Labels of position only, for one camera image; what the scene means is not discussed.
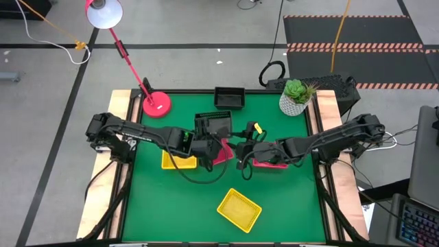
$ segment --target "yellow object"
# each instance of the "yellow object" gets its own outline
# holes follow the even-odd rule
[[[218,206],[217,212],[245,233],[249,233],[262,208],[232,188]]]
[[[191,156],[189,158],[180,158],[172,156],[179,169],[195,169],[197,168],[197,158]],[[166,151],[162,151],[162,169],[175,169],[171,161],[171,157]]]
[[[36,10],[34,10],[31,6],[29,6],[26,2],[24,2],[23,0],[19,0],[21,4],[23,4],[24,6],[26,6],[26,8],[28,8],[30,11],[32,11],[34,14],[36,14],[37,16],[39,16],[43,21],[47,22],[50,26],[52,26],[53,28],[57,29],[58,31],[62,32],[63,34],[67,35],[68,37],[70,37],[71,39],[73,39],[75,41],[76,47],[75,49],[77,50],[81,50],[83,48],[85,48],[85,43],[84,42],[80,42],[75,36],[73,36],[72,34],[68,33],[67,31],[63,30],[61,27],[58,27],[57,25],[51,23],[49,20],[47,20],[44,16],[42,16],[40,13],[38,13]]]
[[[258,132],[259,134],[262,134],[262,129],[261,129],[261,127],[259,127],[259,124],[258,124],[258,123],[255,123],[255,124],[254,124],[254,128],[257,130],[257,132]]]
[[[334,72],[334,60],[335,60],[335,52],[337,51],[337,45],[338,45],[338,37],[340,36],[340,33],[342,32],[344,19],[348,15],[349,6],[351,5],[351,0],[348,0],[348,4],[346,5],[346,9],[343,14],[342,22],[340,22],[340,26],[338,27],[337,36],[335,37],[334,42],[334,50],[332,51],[332,59],[331,59],[331,73]]]

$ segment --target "lamp base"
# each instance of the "lamp base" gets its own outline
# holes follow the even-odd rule
[[[151,97],[154,105],[148,99],[143,100],[143,112],[152,118],[164,117],[171,110],[171,98],[164,92],[153,92]]]

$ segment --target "wooden table frame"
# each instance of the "wooden table frame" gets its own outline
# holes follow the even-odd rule
[[[168,93],[189,93],[189,92],[205,92],[212,93],[213,91],[203,90],[166,90]],[[108,112],[118,116],[122,119],[129,119],[137,122],[142,112],[140,91],[133,90],[115,90],[112,92]],[[309,133],[317,133],[322,130],[328,130],[342,124],[340,114],[338,111],[335,93],[333,91],[318,91],[316,99],[310,103],[306,110],[306,117],[309,124]],[[109,162],[109,152],[102,152],[97,154],[95,166],[93,168],[92,177],[99,172]],[[348,154],[340,154],[340,160],[351,164]],[[330,191],[331,195],[336,194],[336,201],[342,213],[346,216],[348,221],[355,227],[357,232],[364,238],[368,239],[368,232],[366,223],[363,217],[363,211],[358,196],[353,169],[348,167],[345,163],[337,162],[328,168],[321,165],[321,176],[324,176],[329,169],[331,172],[323,179],[324,186]],[[84,205],[80,227],[78,229],[78,238],[87,235],[101,216],[107,210],[110,202],[117,195],[121,188],[128,170],[127,165],[117,164],[109,167],[90,187],[88,197]],[[325,236],[332,240],[347,240],[349,236],[342,230],[340,224],[335,220],[332,210],[322,201],[319,196],[322,207],[322,215],[324,217]],[[118,238],[121,236],[122,227],[120,222],[124,221],[125,212],[123,209],[126,206],[124,200],[115,211],[111,222],[106,229],[99,236],[99,238]]]

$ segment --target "orange and black striped mat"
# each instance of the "orange and black striped mat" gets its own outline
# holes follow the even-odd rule
[[[284,16],[290,77],[330,74],[341,18]],[[348,16],[339,42],[334,73],[354,76],[359,89],[438,88],[439,50],[425,49],[408,16]]]

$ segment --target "caution stripe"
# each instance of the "caution stripe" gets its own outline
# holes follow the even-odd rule
[[[290,43],[289,48],[333,49],[334,43]],[[338,43],[338,49],[422,49],[420,43]]]
[[[342,15],[285,15],[283,16],[284,19],[286,18],[342,18]],[[347,18],[407,18],[409,19],[409,16],[405,15],[348,15]]]
[[[425,50],[425,54],[430,54],[430,53],[439,53],[439,50],[437,50],[437,49],[426,49]]]
[[[332,52],[333,43],[291,43],[288,44],[288,52]],[[424,52],[420,43],[339,43],[337,52],[356,53],[400,53],[400,52]]]
[[[357,83],[357,89],[437,89],[436,83]]]
[[[288,52],[332,52],[332,49],[291,48]],[[346,53],[424,53],[422,49],[337,49]]]

